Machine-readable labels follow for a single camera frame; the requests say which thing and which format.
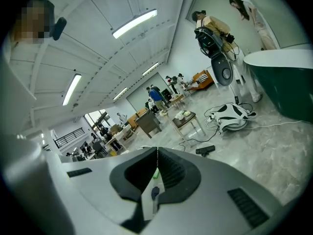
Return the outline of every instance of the long hair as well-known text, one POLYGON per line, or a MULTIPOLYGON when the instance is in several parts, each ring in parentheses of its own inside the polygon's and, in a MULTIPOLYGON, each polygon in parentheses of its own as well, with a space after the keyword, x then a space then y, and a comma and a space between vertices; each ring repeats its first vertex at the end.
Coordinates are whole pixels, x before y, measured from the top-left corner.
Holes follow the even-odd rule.
POLYGON ((239 5, 239 9, 237 8, 237 10, 239 10, 240 14, 243 15, 243 17, 249 21, 250 16, 246 11, 244 1, 242 1, 242 0, 229 0, 229 4, 231 4, 232 2, 235 2, 239 5))

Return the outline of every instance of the fluorescent light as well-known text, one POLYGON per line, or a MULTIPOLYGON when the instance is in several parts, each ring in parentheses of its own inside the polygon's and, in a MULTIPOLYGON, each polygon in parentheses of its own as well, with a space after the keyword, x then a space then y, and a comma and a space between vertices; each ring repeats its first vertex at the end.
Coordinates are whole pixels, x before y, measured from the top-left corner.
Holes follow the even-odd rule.
POLYGON ((149 71, 152 71, 157 66, 158 66, 158 62, 156 64, 152 65, 150 68, 148 68, 142 75, 145 76, 146 74, 149 73, 149 71))
POLYGON ((64 101, 63 101, 63 105, 67 105, 68 104, 68 102, 69 102, 69 99, 70 99, 70 97, 72 96, 72 94, 73 94, 73 92, 74 92, 74 90, 75 90, 75 87, 76 87, 76 85, 78 84, 78 82, 79 82, 79 80, 81 79, 81 75, 80 74, 75 74, 74 75, 74 78, 73 78, 73 80, 72 80, 72 82, 71 82, 71 84, 70 84, 70 86, 69 86, 69 89, 68 89, 68 91, 67 91, 67 94, 66 94, 66 96, 65 96, 65 98, 64 98, 64 101))
POLYGON ((123 35, 125 32, 129 31, 131 28, 134 28, 138 24, 148 20, 149 18, 155 17, 157 15, 157 9, 150 10, 148 12, 143 13, 137 18, 134 18, 115 30, 112 35, 115 38, 119 38, 121 35, 123 35))
POLYGON ((113 98, 113 100, 118 99, 128 88, 125 87, 119 94, 117 94, 117 96, 115 98, 113 98))

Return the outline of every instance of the blue shirt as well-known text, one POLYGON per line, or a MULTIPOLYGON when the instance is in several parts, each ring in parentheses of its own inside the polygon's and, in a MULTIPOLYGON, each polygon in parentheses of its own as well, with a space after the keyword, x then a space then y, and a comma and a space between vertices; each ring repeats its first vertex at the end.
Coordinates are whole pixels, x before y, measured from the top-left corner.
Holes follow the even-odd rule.
POLYGON ((162 98, 155 90, 150 90, 149 96, 153 99, 153 101, 160 101, 162 98))

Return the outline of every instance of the floor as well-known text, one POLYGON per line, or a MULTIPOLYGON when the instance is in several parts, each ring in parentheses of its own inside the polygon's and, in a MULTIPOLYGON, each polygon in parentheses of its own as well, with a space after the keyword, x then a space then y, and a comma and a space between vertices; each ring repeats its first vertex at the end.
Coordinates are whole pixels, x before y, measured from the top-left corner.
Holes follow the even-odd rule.
MULTIPOLYGON (((250 103, 258 114, 246 128, 295 122, 280 115, 266 94, 256 104, 252 102, 245 88, 242 88, 242 95, 244 102, 250 103)), ((232 100, 233 95, 228 88, 217 89, 212 85, 207 90, 197 91, 186 97, 183 100, 183 107, 195 112, 202 126, 207 129, 203 113, 213 106, 220 106, 232 100)), ((174 118, 178 112, 179 109, 171 107, 169 116, 174 118)), ((127 144, 130 152, 143 145, 184 150, 184 147, 179 145, 183 141, 181 136, 166 118, 158 116, 158 119, 162 132, 152 131, 150 139, 138 128, 136 137, 127 144)), ((204 136, 197 123, 195 126, 194 129, 188 124, 181 131, 188 139, 194 138, 199 141, 208 140, 215 133, 214 130, 206 130, 204 136)), ((313 125, 305 122, 236 132, 227 131, 221 135, 217 133, 209 142, 190 141, 190 143, 192 147, 183 143, 186 146, 185 152, 193 154, 197 148, 215 145, 216 150, 207 158, 238 169, 267 188, 282 204, 286 204, 301 192, 312 171, 313 125)))

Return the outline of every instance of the beige jacket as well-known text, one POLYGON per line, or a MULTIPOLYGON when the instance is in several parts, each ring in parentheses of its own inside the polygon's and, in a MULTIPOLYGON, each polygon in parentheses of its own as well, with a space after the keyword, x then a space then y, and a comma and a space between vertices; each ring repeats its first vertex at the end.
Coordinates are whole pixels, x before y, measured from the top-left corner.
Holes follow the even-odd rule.
MULTIPOLYGON (((208 29, 212 30, 216 35, 220 36, 221 32, 223 33, 229 33, 230 32, 230 28, 227 24, 225 24, 224 22, 222 22, 221 20, 218 20, 215 17, 205 17, 203 19, 203 26, 207 27, 208 29)), ((201 20, 197 21, 197 28, 201 27, 201 20)), ((230 44, 229 42, 227 42, 225 40, 224 37, 222 37, 223 40, 223 50, 227 53, 230 50, 232 51, 234 48, 236 48, 237 46, 232 43, 230 44)))

